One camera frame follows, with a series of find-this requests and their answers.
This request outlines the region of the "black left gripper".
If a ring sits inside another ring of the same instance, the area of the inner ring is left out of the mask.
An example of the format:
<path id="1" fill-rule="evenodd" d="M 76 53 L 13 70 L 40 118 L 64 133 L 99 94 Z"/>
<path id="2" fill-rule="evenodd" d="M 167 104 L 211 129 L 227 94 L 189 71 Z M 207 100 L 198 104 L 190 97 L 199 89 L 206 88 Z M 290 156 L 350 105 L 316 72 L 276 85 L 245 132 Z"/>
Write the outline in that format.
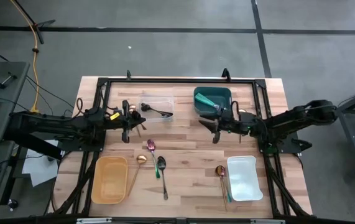
<path id="1" fill-rule="evenodd" d="M 128 128 L 128 111 L 129 111 L 129 103 L 127 100 L 122 101 L 122 108 L 119 109 L 118 107 L 114 108 L 109 108 L 112 110 L 112 114 L 114 113 L 119 113 L 120 116 L 114 120 L 110 120 L 109 116 L 109 126 L 108 129 L 116 130 L 116 129 L 122 129 L 122 142 L 124 143 L 129 143 L 130 138 L 129 138 L 129 128 Z M 133 119 L 133 121 L 130 122 L 130 127 L 136 127 L 136 126 L 143 126 L 143 123 L 145 122 L 145 118 L 141 116 L 141 114 L 137 111 L 132 111 L 129 113 L 130 117 Z"/>

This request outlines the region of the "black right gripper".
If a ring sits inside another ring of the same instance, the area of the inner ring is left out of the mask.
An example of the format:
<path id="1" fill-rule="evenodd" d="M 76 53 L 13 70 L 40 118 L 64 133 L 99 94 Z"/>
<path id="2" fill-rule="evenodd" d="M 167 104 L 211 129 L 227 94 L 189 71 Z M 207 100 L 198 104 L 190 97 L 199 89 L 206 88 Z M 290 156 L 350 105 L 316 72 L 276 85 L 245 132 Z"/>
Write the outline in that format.
<path id="1" fill-rule="evenodd" d="M 201 124 L 214 134 L 213 142 L 218 143 L 221 137 L 221 131 L 234 133 L 243 136 L 258 137 L 258 117 L 252 113 L 245 112 L 242 114 L 242 120 L 235 119 L 232 113 L 223 112 L 221 116 L 218 114 L 204 114 L 201 118 L 215 120 L 215 123 L 209 121 L 201 121 Z"/>

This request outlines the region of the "rainbow spoon green handle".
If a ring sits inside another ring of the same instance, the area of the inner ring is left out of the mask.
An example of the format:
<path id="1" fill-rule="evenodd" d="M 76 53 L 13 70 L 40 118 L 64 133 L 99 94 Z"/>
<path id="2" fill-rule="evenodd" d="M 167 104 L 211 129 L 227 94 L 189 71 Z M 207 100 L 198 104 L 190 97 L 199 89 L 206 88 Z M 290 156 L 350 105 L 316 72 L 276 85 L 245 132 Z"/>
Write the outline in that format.
<path id="1" fill-rule="evenodd" d="M 155 142 L 151 139 L 147 140 L 146 148 L 152 154 L 153 162 L 154 162 L 154 169 L 155 169 L 155 176 L 157 179 L 160 178 L 159 168 L 157 166 L 157 160 L 155 158 Z"/>

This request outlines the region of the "dark teal plastic bin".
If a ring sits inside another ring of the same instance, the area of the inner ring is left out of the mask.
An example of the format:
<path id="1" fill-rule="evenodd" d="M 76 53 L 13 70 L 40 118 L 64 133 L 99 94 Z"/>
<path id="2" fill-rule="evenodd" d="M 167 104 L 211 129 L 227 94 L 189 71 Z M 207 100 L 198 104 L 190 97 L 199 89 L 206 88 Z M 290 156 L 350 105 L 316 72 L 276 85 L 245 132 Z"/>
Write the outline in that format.
<path id="1" fill-rule="evenodd" d="M 195 108 L 195 97 L 200 97 L 201 95 L 221 95 L 227 101 L 228 108 L 226 110 L 221 110 L 213 113 L 199 113 Z M 227 113 L 233 114 L 231 109 L 232 93 L 229 88 L 215 87 L 215 86 L 198 86 L 194 89 L 193 96 L 194 96 L 194 109 L 198 115 L 218 114 L 219 116 L 221 116 L 221 114 L 225 111 L 227 111 Z"/>

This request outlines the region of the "clear plastic bin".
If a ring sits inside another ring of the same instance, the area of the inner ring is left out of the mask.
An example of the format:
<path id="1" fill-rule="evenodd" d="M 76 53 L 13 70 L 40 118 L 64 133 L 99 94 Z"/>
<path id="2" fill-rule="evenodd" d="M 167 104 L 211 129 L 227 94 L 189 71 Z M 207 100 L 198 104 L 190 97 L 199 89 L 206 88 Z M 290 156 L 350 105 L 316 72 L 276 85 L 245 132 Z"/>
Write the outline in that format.
<path id="1" fill-rule="evenodd" d="M 174 114 L 174 98 L 166 95 L 141 95 L 139 97 L 138 109 L 139 113 L 147 120 L 149 123 L 159 123 L 159 122 L 171 122 L 174 116 L 169 118 L 163 118 L 159 113 L 155 111 L 142 111 L 141 104 L 145 103 L 150 105 L 153 109 L 159 111 L 166 111 Z"/>

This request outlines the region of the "white plastic bin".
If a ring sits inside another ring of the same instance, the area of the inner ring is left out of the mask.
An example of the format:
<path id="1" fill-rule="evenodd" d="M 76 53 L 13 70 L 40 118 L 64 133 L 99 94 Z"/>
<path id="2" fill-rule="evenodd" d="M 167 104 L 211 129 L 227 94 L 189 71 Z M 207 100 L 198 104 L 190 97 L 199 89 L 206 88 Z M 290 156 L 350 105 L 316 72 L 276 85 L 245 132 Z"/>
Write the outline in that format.
<path id="1" fill-rule="evenodd" d="M 233 156 L 227 159 L 229 184 L 233 200 L 258 201 L 263 198 L 259 187 L 254 156 Z"/>

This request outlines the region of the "orange plastic bin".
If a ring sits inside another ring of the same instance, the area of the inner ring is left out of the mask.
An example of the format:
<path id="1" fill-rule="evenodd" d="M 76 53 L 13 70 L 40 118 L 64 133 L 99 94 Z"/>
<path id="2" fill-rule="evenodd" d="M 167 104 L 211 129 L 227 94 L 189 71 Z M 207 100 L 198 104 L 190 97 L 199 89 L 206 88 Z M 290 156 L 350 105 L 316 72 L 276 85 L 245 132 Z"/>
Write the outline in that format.
<path id="1" fill-rule="evenodd" d="M 111 205 L 124 200 L 127 189 L 128 163 L 124 157 L 104 156 L 97 160 L 91 200 Z"/>

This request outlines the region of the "black diagonal beam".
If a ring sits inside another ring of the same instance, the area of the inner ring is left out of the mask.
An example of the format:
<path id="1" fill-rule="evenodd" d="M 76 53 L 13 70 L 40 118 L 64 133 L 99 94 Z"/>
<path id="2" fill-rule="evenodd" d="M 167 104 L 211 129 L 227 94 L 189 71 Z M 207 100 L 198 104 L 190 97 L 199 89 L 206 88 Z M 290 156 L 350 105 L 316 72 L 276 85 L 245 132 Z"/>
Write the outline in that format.
<path id="1" fill-rule="evenodd" d="M 58 161 L 61 160 L 61 149 L 36 136 L 28 131 L 19 128 L 8 128 L 4 133 L 4 140 L 14 141 L 16 144 L 31 149 Z"/>

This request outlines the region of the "white paper sheet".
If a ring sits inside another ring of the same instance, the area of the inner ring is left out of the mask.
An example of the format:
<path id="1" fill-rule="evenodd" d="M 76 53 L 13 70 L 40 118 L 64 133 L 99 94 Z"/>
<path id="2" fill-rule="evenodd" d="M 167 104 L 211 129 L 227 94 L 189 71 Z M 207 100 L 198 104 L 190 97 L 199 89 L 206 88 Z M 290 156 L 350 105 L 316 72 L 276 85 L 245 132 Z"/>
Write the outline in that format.
<path id="1" fill-rule="evenodd" d="M 35 187 L 57 176 L 58 162 L 56 159 L 35 152 L 31 149 L 27 150 L 27 154 L 22 166 L 22 174 L 28 174 Z"/>

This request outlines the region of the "black tripod stand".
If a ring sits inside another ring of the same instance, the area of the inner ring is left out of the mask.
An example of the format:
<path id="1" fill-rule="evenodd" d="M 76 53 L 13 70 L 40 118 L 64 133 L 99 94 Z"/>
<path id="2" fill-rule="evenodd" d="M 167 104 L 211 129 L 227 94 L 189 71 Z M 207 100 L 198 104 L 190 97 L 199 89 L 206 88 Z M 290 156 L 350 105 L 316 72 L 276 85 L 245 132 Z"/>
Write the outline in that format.
<path id="1" fill-rule="evenodd" d="M 23 18 L 27 21 L 29 27 L 35 34 L 35 39 L 38 40 L 42 45 L 44 44 L 44 38 L 42 35 L 41 28 L 48 27 L 56 22 L 55 19 L 47 20 L 44 22 L 36 23 L 29 13 L 24 9 L 24 7 L 18 2 L 18 0 L 10 0 L 14 7 L 20 12 Z"/>

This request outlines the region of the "black aluminium table frame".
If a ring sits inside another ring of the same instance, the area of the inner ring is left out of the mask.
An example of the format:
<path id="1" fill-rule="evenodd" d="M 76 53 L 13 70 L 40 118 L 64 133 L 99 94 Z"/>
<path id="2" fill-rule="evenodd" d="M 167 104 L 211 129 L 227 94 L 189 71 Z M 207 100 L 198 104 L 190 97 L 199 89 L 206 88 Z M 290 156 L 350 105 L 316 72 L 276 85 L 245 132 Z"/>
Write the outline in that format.
<path id="1" fill-rule="evenodd" d="M 91 201 L 87 187 L 81 191 L 78 211 L 65 215 L 49 215 L 46 223 L 76 224 L 79 218 L 112 218 L 117 222 L 173 222 L 186 219 L 191 222 L 214 222 L 243 220 L 245 218 L 272 218 L 273 209 L 281 214 L 292 214 L 293 209 L 282 196 L 277 185 L 266 173 L 264 155 L 254 138 L 245 136 L 239 144 L 239 136 L 223 133 L 218 143 L 213 135 L 198 121 L 193 107 L 193 91 L 197 86 L 221 86 L 231 90 L 239 106 L 262 116 L 277 115 L 287 110 L 284 87 L 279 78 L 244 79 L 224 78 L 209 80 L 195 78 L 142 77 L 138 80 L 116 80 L 111 84 L 110 104 L 123 100 L 138 103 L 143 93 L 167 95 L 174 98 L 174 119 L 171 122 L 145 122 L 145 130 L 131 133 L 130 142 L 121 141 L 120 131 L 106 135 L 102 156 L 120 156 L 129 165 L 127 189 L 129 190 L 137 169 L 136 157 L 145 155 L 147 162 L 141 165 L 130 196 L 117 204 L 104 205 Z M 155 158 L 166 161 L 164 170 L 168 200 L 164 200 L 162 173 L 155 176 L 152 154 L 146 148 L 147 140 L 155 142 Z M 232 156 L 254 156 L 257 177 L 263 198 L 258 201 L 228 203 L 224 208 L 221 183 L 215 173 L 218 165 L 226 165 Z"/>

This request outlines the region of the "silver bracket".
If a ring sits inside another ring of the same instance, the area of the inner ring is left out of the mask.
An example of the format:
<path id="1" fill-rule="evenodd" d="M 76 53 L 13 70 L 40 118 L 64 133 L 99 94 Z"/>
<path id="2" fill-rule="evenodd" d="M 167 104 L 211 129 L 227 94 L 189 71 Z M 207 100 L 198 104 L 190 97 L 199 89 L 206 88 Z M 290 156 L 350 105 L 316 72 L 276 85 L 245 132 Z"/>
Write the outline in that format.
<path id="1" fill-rule="evenodd" d="M 109 224 L 112 223 L 112 218 L 79 218 L 76 224 Z"/>
<path id="2" fill-rule="evenodd" d="M 285 220 L 276 219 L 251 219 L 250 224 L 286 224 Z"/>

